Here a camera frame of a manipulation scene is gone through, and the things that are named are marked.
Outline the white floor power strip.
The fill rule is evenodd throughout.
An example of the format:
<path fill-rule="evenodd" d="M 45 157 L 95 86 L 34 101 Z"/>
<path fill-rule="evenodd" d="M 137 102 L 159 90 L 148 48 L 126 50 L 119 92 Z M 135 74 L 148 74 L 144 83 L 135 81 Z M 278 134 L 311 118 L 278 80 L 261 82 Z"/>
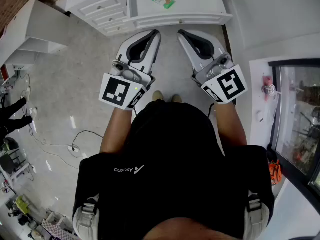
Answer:
<path fill-rule="evenodd" d="M 70 144 L 67 146 L 67 149 L 74 158 L 81 157 L 81 150 L 78 146 Z"/>

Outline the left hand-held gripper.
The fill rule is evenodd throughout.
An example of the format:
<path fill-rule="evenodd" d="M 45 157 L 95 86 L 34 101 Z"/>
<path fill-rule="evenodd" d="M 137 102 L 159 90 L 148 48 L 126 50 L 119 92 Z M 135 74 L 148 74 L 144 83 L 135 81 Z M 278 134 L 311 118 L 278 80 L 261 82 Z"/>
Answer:
<path fill-rule="evenodd" d="M 139 32 L 125 40 L 110 72 L 103 75 L 99 100 L 115 108 L 133 110 L 156 81 L 150 72 L 160 44 L 161 34 L 156 29 Z M 139 65 L 140 70 L 129 65 Z"/>

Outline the orange and black tool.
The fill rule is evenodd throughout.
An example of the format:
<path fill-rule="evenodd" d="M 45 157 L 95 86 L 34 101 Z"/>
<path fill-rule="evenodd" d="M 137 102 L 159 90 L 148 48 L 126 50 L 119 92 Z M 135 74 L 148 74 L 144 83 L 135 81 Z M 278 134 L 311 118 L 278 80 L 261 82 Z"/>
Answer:
<path fill-rule="evenodd" d="M 282 169 L 280 165 L 280 160 L 272 160 L 269 163 L 268 168 L 272 186 L 279 184 L 282 181 Z"/>

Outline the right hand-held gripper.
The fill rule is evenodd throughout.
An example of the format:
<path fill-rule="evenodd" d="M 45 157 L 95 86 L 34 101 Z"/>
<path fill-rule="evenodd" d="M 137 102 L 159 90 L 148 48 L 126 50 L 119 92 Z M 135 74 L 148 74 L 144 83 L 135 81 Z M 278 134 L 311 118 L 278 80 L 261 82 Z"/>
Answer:
<path fill-rule="evenodd" d="M 228 104 L 248 91 L 240 66 L 233 63 L 230 54 L 224 53 L 215 36 L 199 30 L 180 29 L 177 38 L 195 69 L 192 80 L 215 103 Z"/>

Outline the checkered board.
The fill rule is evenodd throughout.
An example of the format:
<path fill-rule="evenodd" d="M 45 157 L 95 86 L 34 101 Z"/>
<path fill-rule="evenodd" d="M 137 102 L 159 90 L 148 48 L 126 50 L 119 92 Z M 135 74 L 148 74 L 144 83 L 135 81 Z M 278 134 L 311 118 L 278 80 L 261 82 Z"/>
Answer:
<path fill-rule="evenodd" d="M 61 229 L 57 225 L 53 225 L 47 220 L 43 220 L 41 225 L 55 238 L 60 240 L 74 240 L 69 233 Z"/>

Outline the yellow-green chair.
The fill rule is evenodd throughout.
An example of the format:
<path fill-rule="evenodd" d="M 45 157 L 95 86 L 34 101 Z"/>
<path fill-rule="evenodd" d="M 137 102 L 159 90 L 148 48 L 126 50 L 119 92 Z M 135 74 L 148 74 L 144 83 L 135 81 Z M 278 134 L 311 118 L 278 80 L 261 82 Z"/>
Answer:
<path fill-rule="evenodd" d="M 27 215 L 30 212 L 30 201 L 24 194 L 15 199 L 15 204 L 24 215 Z"/>

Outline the green and white product packet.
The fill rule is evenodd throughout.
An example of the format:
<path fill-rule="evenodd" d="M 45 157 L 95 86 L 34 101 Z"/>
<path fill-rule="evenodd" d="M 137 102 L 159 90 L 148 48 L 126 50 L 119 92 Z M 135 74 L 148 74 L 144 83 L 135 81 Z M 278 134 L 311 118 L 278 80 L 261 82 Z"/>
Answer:
<path fill-rule="evenodd" d="M 164 9 L 170 9 L 175 3 L 175 0 L 152 0 L 154 3 L 160 5 Z"/>

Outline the person's black shirt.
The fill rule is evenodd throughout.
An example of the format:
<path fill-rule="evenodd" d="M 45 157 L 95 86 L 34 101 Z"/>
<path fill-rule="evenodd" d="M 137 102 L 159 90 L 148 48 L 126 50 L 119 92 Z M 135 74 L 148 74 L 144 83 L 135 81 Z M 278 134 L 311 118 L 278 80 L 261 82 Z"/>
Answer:
<path fill-rule="evenodd" d="M 275 197 L 264 147 L 224 150 L 198 108 L 157 100 L 132 118 L 122 152 L 80 162 L 72 219 L 99 194 L 98 240 L 143 240 L 173 218 L 243 240 L 249 191 L 269 208 L 269 225 Z"/>

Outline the person's right forearm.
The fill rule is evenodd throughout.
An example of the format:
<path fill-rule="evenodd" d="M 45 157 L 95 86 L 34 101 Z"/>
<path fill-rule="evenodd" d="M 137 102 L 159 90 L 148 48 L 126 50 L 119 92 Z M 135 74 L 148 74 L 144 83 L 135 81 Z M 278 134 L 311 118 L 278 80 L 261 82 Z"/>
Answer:
<path fill-rule="evenodd" d="M 214 110 L 223 149 L 226 151 L 232 147 L 246 146 L 247 137 L 234 104 L 216 103 Z"/>

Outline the black-framed window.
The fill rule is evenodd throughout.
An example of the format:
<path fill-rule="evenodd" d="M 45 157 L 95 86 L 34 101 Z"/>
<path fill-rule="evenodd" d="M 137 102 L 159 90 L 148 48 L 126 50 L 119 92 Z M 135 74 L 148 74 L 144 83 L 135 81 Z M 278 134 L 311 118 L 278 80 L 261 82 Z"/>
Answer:
<path fill-rule="evenodd" d="M 320 195 L 320 58 L 268 65 L 278 98 L 271 148 L 288 179 Z"/>

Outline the white wall shelf unit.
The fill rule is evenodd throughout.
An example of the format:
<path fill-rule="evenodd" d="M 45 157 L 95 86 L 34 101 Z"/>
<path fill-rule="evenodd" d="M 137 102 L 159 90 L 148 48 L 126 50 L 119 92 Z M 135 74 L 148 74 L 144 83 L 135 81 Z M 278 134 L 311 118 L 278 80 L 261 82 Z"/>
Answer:
<path fill-rule="evenodd" d="M 66 48 L 70 18 L 38 1 L 29 0 L 13 17 L 0 38 L 0 67 L 30 66 L 39 54 Z"/>

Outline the red and white box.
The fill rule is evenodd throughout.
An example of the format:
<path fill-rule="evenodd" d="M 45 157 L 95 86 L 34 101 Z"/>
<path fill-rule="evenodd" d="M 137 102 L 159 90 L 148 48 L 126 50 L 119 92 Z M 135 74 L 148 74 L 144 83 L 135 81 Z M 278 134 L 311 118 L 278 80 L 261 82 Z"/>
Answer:
<path fill-rule="evenodd" d="M 1 72 L 1 76 L 2 76 L 3 82 L 5 83 L 9 79 L 9 74 L 8 74 L 8 70 L 7 70 L 6 65 L 3 65 L 0 68 L 0 72 Z"/>

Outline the pink item on windowsill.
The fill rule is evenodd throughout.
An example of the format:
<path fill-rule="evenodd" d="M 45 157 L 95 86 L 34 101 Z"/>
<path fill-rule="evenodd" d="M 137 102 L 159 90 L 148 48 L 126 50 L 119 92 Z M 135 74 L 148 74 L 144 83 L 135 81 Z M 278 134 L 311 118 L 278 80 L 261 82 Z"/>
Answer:
<path fill-rule="evenodd" d="M 264 93 L 264 100 L 267 101 L 269 97 L 272 97 L 274 95 L 273 79 L 271 76 L 263 76 L 262 80 L 263 80 L 263 86 L 261 90 Z"/>

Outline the person's left forearm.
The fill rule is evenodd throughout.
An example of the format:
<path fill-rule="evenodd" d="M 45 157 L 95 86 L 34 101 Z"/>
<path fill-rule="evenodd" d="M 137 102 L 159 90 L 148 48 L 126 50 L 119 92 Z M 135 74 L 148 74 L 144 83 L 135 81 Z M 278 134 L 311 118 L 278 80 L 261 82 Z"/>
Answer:
<path fill-rule="evenodd" d="M 119 154 L 124 149 L 132 125 L 132 110 L 115 108 L 102 138 L 100 153 Z"/>

